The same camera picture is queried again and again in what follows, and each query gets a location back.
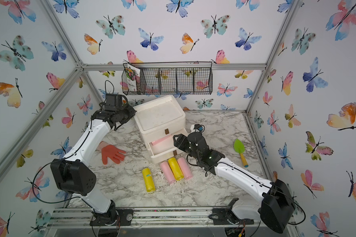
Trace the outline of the white drawer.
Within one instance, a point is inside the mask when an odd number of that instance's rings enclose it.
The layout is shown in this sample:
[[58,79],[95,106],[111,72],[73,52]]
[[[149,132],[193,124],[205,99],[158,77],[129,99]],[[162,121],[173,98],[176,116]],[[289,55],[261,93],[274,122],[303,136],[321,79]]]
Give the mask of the white drawer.
[[162,125],[153,125],[152,128],[149,129],[146,129],[146,126],[143,127],[140,122],[137,122],[136,124],[144,142],[150,143],[184,129],[186,126],[186,119],[175,119]]
[[[184,128],[184,129],[179,130],[178,132],[175,132],[171,135],[174,136],[174,135],[178,135],[178,134],[184,134],[185,136],[187,136],[188,132]],[[147,143],[146,148],[149,152],[151,161],[154,164],[158,164],[163,161],[166,161],[166,160],[168,160],[174,156],[177,156],[183,152],[174,146],[173,137],[171,139],[168,139],[168,140],[156,145],[156,146],[152,146],[151,142]]]

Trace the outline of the yellow trash bag roll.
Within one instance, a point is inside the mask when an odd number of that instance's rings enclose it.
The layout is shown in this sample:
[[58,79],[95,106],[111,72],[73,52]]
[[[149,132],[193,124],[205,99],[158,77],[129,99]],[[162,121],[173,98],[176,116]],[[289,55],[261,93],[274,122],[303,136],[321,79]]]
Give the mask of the yellow trash bag roll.
[[173,173],[174,178],[177,181],[184,179],[184,175],[181,171],[181,168],[180,168],[176,158],[172,157],[172,158],[168,159],[168,164],[169,164],[169,167]]
[[143,179],[144,179],[144,182],[145,182],[146,191],[148,193],[154,192],[156,189],[155,189],[155,184],[154,184],[150,169],[149,168],[144,168],[142,170],[142,175],[143,175]]

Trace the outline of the pink trash bag roll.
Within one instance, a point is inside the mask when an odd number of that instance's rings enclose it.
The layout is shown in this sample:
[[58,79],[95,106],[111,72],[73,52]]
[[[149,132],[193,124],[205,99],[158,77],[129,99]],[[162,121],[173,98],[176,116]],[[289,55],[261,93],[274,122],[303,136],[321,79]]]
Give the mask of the pink trash bag roll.
[[173,172],[168,164],[167,161],[163,161],[160,163],[160,168],[164,174],[164,177],[166,178],[167,182],[169,185],[172,185],[173,183],[176,182],[176,179],[173,175]]
[[184,175],[185,180],[190,180],[193,177],[193,174],[186,159],[184,157],[179,158],[178,164]]
[[172,135],[165,136],[163,138],[160,138],[160,139],[158,139],[156,141],[151,142],[151,144],[152,144],[152,146],[156,146],[156,145],[158,145],[158,144],[160,144],[160,143],[162,143],[162,142],[164,142],[164,141],[166,141],[168,139],[171,139],[172,137],[173,137]]

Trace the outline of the white top drawer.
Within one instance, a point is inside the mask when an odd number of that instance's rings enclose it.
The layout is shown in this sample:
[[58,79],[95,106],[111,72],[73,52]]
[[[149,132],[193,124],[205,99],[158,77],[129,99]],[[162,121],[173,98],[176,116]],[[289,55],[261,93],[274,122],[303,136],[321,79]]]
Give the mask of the white top drawer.
[[136,124],[144,142],[150,143],[184,129],[186,126],[186,119],[175,119],[162,125],[153,125],[152,128],[149,129],[146,129],[146,126],[143,127],[140,122],[137,122]]

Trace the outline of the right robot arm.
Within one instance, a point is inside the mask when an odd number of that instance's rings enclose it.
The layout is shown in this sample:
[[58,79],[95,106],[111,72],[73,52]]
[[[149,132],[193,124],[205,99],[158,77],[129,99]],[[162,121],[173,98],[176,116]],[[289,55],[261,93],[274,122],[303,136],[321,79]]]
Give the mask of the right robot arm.
[[255,206],[247,207],[234,202],[230,210],[235,217],[261,220],[272,231],[284,232],[295,210],[294,200],[284,182],[261,178],[237,166],[224,154],[209,148],[201,132],[174,135],[173,141],[176,148],[195,158],[196,165],[206,174],[232,182],[256,200]]

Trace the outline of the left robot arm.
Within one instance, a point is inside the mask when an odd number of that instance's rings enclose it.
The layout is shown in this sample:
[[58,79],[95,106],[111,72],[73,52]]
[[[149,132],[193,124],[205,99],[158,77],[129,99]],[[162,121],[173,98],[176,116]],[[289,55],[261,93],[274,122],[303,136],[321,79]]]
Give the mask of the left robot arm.
[[97,177],[89,165],[100,142],[110,130],[117,130],[116,124],[123,125],[132,119],[136,110],[128,103],[120,106],[104,106],[96,111],[88,128],[60,160],[55,159],[50,168],[58,189],[81,198],[95,213],[107,213],[112,201],[98,187]]

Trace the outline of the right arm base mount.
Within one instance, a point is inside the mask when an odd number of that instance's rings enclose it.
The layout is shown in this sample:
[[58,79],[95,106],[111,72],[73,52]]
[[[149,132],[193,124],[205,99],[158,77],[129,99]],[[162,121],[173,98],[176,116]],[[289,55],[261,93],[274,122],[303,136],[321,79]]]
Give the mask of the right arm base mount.
[[214,225],[253,225],[252,219],[239,219],[233,212],[232,208],[239,198],[234,198],[226,207],[212,208],[212,213],[208,218],[213,221]]

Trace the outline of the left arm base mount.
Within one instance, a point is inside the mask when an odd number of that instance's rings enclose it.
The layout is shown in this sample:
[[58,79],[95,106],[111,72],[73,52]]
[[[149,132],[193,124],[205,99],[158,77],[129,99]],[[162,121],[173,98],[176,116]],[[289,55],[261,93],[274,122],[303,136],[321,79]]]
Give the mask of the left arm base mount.
[[90,226],[130,226],[134,210],[132,208],[117,208],[113,200],[111,200],[109,209],[106,213],[92,212],[93,219],[90,221]]

